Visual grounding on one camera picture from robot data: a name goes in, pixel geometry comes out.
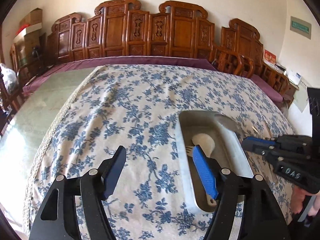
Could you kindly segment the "stacked cardboard boxes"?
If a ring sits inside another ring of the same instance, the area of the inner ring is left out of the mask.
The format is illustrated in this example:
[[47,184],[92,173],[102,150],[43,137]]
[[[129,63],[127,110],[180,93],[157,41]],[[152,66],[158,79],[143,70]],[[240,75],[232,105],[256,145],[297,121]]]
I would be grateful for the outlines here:
[[19,22],[19,28],[10,48],[12,67],[18,70],[26,64],[39,60],[42,48],[40,34],[42,29],[42,9],[36,8]]

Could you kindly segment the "white electrical wall panel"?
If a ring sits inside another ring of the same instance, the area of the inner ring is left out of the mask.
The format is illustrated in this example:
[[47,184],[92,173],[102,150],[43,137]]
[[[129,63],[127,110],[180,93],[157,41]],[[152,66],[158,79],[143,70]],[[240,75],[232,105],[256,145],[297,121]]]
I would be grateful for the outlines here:
[[309,104],[307,88],[310,86],[310,83],[308,83],[308,81],[302,77],[299,82],[298,89],[294,93],[293,103],[300,110],[300,112],[303,112],[306,106]]

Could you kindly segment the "grey metal rectangular tray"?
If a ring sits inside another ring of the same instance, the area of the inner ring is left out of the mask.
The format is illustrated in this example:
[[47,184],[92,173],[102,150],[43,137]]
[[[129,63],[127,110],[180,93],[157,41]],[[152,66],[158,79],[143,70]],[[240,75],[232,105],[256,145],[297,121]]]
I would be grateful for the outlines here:
[[215,141],[211,158],[217,160],[222,168],[228,168],[241,177],[253,178],[253,172],[246,154],[238,140],[238,135],[226,129],[215,119],[214,111],[182,111],[178,115],[175,130],[178,160],[182,177],[184,201],[187,209],[194,214],[213,212],[216,207],[207,204],[206,191],[193,163],[187,156],[185,147],[194,146],[192,137],[198,133],[206,133]]

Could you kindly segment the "blue floral tablecloth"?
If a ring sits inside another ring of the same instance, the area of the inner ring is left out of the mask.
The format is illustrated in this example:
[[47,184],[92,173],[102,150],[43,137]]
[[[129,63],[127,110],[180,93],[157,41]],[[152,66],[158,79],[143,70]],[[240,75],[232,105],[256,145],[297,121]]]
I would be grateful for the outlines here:
[[245,135],[293,134],[287,118],[251,80],[204,69],[114,64],[97,67],[61,108],[35,156],[23,227],[30,232],[56,176],[79,177],[127,152],[104,208],[117,239],[203,239],[212,215],[184,201],[175,139],[178,115],[216,111]]

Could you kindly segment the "red gift box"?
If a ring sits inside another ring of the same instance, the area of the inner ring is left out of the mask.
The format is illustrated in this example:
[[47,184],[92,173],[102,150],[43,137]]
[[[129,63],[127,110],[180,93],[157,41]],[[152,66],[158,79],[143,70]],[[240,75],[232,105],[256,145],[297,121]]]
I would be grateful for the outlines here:
[[273,53],[271,53],[268,50],[264,50],[264,55],[263,55],[263,61],[271,64],[271,65],[275,65],[276,64],[276,55],[274,55]]

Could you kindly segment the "carved wooden long sofa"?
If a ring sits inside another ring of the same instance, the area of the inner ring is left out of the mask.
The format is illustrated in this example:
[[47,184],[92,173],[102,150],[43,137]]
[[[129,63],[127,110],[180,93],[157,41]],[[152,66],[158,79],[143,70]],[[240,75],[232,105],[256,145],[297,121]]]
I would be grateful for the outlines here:
[[100,3],[87,20],[76,12],[56,20],[47,38],[45,63],[164,56],[205,59],[220,72],[243,73],[242,56],[215,43],[215,25],[202,6],[166,1],[156,14],[141,6],[139,0],[111,0]]

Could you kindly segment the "wooden side table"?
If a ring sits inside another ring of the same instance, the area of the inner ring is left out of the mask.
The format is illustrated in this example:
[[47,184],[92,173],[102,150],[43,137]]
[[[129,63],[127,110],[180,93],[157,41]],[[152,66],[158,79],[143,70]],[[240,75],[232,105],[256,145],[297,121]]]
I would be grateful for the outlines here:
[[283,97],[283,104],[289,108],[294,100],[294,94],[299,88],[293,85],[287,76],[279,73],[266,63],[263,63],[262,66],[261,78]]

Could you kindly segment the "wooden dining chair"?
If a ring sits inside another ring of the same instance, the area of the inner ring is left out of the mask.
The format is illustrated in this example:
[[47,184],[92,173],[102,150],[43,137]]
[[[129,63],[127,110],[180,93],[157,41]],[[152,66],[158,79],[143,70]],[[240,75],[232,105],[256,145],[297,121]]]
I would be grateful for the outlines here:
[[1,63],[1,135],[23,103],[22,87],[16,73]]

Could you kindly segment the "grey wall panel box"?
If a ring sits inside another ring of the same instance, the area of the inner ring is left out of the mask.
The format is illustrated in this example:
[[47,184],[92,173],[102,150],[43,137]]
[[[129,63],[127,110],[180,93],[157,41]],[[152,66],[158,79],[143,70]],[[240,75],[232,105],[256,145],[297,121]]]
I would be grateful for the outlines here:
[[312,25],[304,20],[291,16],[290,30],[311,39]]

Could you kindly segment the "white ceramic soup spoon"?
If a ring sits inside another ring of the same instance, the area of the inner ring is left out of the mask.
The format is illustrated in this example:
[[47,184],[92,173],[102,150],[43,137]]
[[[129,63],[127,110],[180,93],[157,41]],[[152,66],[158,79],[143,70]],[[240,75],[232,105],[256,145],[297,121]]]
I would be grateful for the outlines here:
[[[192,151],[193,154],[193,159],[195,156],[195,146],[199,145],[200,148],[203,150],[204,154],[206,155],[207,158],[211,158],[212,152],[215,148],[215,141],[214,139],[206,134],[206,133],[198,133],[192,137],[192,142],[194,144],[194,149]],[[206,193],[206,198],[207,198],[207,204],[210,207],[215,207],[216,206],[216,201]]]

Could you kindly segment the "white router box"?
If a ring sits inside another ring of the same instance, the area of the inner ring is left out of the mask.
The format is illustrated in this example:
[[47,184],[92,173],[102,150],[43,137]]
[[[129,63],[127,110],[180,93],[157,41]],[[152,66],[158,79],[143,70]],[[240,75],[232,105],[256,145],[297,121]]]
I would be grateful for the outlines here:
[[301,78],[302,78],[299,73],[291,71],[291,70],[287,72],[287,77],[288,77],[289,81],[291,83],[295,84],[296,86],[299,85]]

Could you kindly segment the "white plastic fork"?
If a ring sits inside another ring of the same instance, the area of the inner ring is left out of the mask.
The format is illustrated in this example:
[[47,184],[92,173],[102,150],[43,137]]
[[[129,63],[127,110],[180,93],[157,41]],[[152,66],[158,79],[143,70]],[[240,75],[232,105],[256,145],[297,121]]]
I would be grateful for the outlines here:
[[194,148],[194,146],[186,146],[185,147],[185,151],[186,151],[186,154],[187,154],[187,156],[189,156],[189,157],[193,157],[193,148]]

